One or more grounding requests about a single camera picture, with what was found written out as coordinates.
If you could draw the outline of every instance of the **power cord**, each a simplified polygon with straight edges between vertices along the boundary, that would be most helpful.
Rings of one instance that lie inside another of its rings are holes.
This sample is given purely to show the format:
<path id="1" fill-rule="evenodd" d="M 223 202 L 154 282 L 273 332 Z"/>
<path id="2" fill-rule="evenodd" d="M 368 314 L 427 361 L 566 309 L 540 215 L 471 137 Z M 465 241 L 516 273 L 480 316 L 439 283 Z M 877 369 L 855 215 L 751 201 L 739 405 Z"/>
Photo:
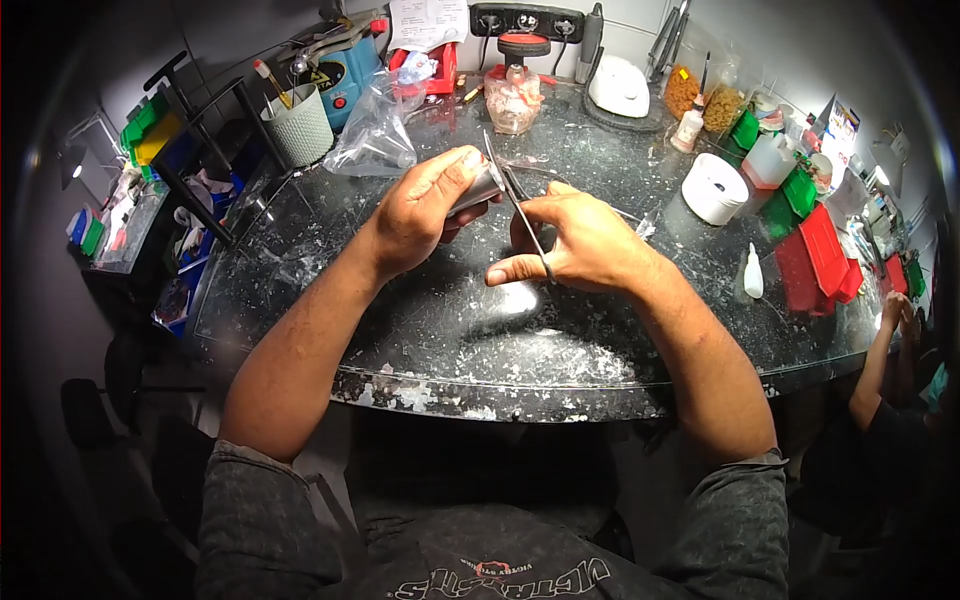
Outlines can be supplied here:
<path id="1" fill-rule="evenodd" d="M 564 34 L 564 45 L 560 47 L 560 54 L 557 55 L 557 61 L 553 63 L 553 68 L 550 69 L 550 77 L 557 77 L 557 66 L 560 64 L 560 59 L 564 57 L 565 51 L 566 51 L 566 34 Z"/>
<path id="2" fill-rule="evenodd" d="M 487 34 L 483 38 L 483 47 L 480 49 L 480 72 L 483 73 L 484 64 L 487 62 L 487 42 L 490 41 L 490 34 L 496 25 L 497 18 L 492 14 L 485 14 L 480 20 L 487 24 Z"/>
<path id="3" fill-rule="evenodd" d="M 557 61 L 553 63 L 553 68 L 550 69 L 550 76 L 557 77 L 557 67 L 560 66 L 560 60 L 564 57 L 564 52 L 566 52 L 566 39 L 573 33 L 574 26 L 573 23 L 564 20 L 554 23 L 553 28 L 558 34 L 564 37 L 564 45 L 560 47 L 560 54 L 557 55 Z"/>

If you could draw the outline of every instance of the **scissors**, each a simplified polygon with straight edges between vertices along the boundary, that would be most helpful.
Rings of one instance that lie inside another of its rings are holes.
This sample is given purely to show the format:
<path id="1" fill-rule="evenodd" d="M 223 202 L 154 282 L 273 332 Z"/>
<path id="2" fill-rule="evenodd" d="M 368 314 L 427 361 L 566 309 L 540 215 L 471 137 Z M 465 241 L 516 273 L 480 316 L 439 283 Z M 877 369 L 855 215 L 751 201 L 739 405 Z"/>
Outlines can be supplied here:
<path id="1" fill-rule="evenodd" d="M 493 144 L 490 142 L 490 135 L 487 133 L 487 130 L 483 132 L 483 141 L 486 145 L 487 156 L 490 157 L 490 172 L 493 180 L 496 181 L 496 184 L 500 187 L 500 191 L 504 192 L 507 197 L 510 198 L 510 202 L 514 204 L 516 214 L 520 216 L 520 220 L 523 221 L 523 225 L 527 228 L 527 233 L 530 234 L 530 239 L 533 240 L 534 246 L 537 248 L 537 254 L 540 255 L 540 262 L 543 263 L 543 270 L 546 271 L 547 279 L 550 280 L 550 283 L 556 285 L 557 279 L 553 275 L 553 269 L 550 268 L 550 265 L 546 261 L 546 253 L 543 252 L 543 246 L 540 245 L 540 240 L 537 239 L 537 234 L 534 232 L 533 226 L 530 225 L 527 215 L 523 214 L 523 209 L 520 208 L 520 200 L 518 199 L 517 192 L 519 192 L 519 197 L 523 200 L 530 200 L 530 196 L 520 187 L 519 182 L 516 180 L 516 175 L 514 175 L 510 167 L 503 166 L 501 168 L 501 161 L 493 152 Z"/>

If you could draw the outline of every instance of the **tool holder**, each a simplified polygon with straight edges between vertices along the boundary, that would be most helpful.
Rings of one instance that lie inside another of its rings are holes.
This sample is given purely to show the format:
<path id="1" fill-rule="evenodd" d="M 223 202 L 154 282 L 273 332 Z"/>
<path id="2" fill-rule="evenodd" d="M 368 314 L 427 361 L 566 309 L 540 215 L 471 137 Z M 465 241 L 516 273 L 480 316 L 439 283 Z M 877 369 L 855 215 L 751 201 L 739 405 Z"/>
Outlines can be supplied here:
<path id="1" fill-rule="evenodd" d="M 233 167 L 230 165 L 227 156 L 224 154 L 223 150 L 213 139 L 213 136 L 210 135 L 210 132 L 207 130 L 206 125 L 204 125 L 204 113 L 215 105 L 221 98 L 227 95 L 228 92 L 233 92 L 236 96 L 237 102 L 240 104 L 240 108 L 243 110 L 244 115 L 247 117 L 247 120 L 253 126 L 254 132 L 260 137 L 261 141 L 264 143 L 264 146 L 267 148 L 267 156 L 270 157 L 271 162 L 278 169 L 279 173 L 286 174 L 289 169 L 284 163 L 282 156 L 280 155 L 279 149 L 276 147 L 274 140 L 267 134 L 267 131 L 263 127 L 263 123 L 260 121 L 260 117 L 257 114 L 256 109 L 253 107 L 253 103 L 250 100 L 250 94 L 247 92 L 247 87 L 243 83 L 242 77 L 237 77 L 230 81 L 228 84 L 224 85 L 219 91 L 210 96 L 209 100 L 206 101 L 201 107 L 195 108 L 186 97 L 186 93 L 183 91 L 183 88 L 180 86 L 180 79 L 177 75 L 177 72 L 174 68 L 180 64 L 180 62 L 186 58 L 186 51 L 180 51 L 175 57 L 170 59 L 166 64 L 157 70 L 150 79 L 147 80 L 143 85 L 143 91 L 150 91 L 161 79 L 166 78 L 167 82 L 170 83 L 170 88 L 174 91 L 174 94 L 177 96 L 177 99 L 180 101 L 180 104 L 183 108 L 183 114 L 187 119 L 187 126 L 197 132 L 200 138 L 204 141 L 204 144 L 210 149 L 214 157 L 220 163 L 220 166 L 225 168 L 227 171 L 233 171 Z M 213 215 L 209 210 L 206 209 L 204 204 L 197 198 L 193 192 L 190 191 L 189 186 L 183 182 L 183 179 L 180 178 L 180 174 L 175 172 L 172 167 L 167 164 L 165 160 L 165 152 L 170 146 L 164 146 L 163 150 L 157 155 L 157 157 L 151 162 L 151 166 L 156 169 L 156 172 L 163 178 L 163 181 L 170 186 L 171 193 L 174 194 L 175 199 L 177 200 L 180 206 L 184 206 L 190 212 L 195 214 L 200 222 L 204 224 L 204 227 L 213 231 L 214 236 L 221 244 L 227 248 L 231 248 L 234 244 L 233 234 L 227 231 L 224 226 L 213 218 Z"/>

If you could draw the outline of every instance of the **red plastic bin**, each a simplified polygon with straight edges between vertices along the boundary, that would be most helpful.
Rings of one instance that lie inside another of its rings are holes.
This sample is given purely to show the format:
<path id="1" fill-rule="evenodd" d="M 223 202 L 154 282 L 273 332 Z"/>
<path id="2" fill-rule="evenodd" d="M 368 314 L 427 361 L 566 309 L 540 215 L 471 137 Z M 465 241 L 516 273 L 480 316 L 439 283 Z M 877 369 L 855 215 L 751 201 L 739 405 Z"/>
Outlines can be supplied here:
<path id="1" fill-rule="evenodd" d="M 777 244 L 774 256 L 780 268 L 787 310 L 818 317 L 833 314 L 834 300 L 828 298 L 817 284 L 810 254 L 798 230 Z"/>
<path id="2" fill-rule="evenodd" d="M 892 284 L 895 292 L 906 294 L 906 277 L 903 276 L 903 264 L 900 262 L 900 254 L 894 252 L 890 258 L 887 258 L 887 282 Z"/>
<path id="3" fill-rule="evenodd" d="M 817 284 L 825 296 L 834 298 L 850 270 L 850 263 L 840 248 L 826 206 L 818 204 L 813 209 L 810 216 L 800 223 L 800 234 L 810 255 Z"/>
<path id="4" fill-rule="evenodd" d="M 453 91 L 454 80 L 457 78 L 457 49 L 455 42 L 448 42 L 426 53 L 426 56 L 439 60 L 436 74 L 423 82 L 427 94 L 448 94 Z M 406 50 L 397 50 L 390 58 L 390 70 L 396 71 L 407 60 L 410 54 Z"/>
<path id="5" fill-rule="evenodd" d="M 850 270 L 847 271 L 847 276 L 843 278 L 840 289 L 834 295 L 844 304 L 849 304 L 851 300 L 856 298 L 857 290 L 863 285 L 863 272 L 860 271 L 860 263 L 856 258 L 848 258 L 847 263 L 850 264 Z"/>

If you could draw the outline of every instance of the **hand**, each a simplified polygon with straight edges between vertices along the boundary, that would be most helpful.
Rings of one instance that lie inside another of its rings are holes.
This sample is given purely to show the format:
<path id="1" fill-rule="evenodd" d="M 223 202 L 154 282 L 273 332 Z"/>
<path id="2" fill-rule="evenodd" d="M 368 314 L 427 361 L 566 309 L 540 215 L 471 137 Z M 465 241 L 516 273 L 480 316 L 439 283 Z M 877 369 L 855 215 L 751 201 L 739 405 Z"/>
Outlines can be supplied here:
<path id="1" fill-rule="evenodd" d="M 487 203 L 480 203 L 446 218 L 483 162 L 479 150 L 462 146 L 410 169 L 390 188 L 357 232 L 384 281 L 421 264 L 438 242 L 450 242 L 461 227 L 487 212 Z"/>
<path id="2" fill-rule="evenodd" d="M 920 342 L 920 319 L 913 310 L 913 304 L 909 301 L 903 305 L 900 312 L 900 335 L 913 344 Z"/>
<path id="3" fill-rule="evenodd" d="M 910 300 L 906 296 L 900 292 L 890 292 L 883 301 L 881 322 L 891 329 L 897 328 L 905 306 L 910 306 Z"/>
<path id="4" fill-rule="evenodd" d="M 546 254 L 560 283 L 588 292 L 625 291 L 659 255 L 619 217 L 610 205 L 558 181 L 546 196 L 520 205 L 534 230 L 549 223 L 557 242 Z M 546 271 L 530 234 L 517 215 L 510 223 L 514 249 L 525 252 L 487 270 L 487 285 L 544 279 Z"/>

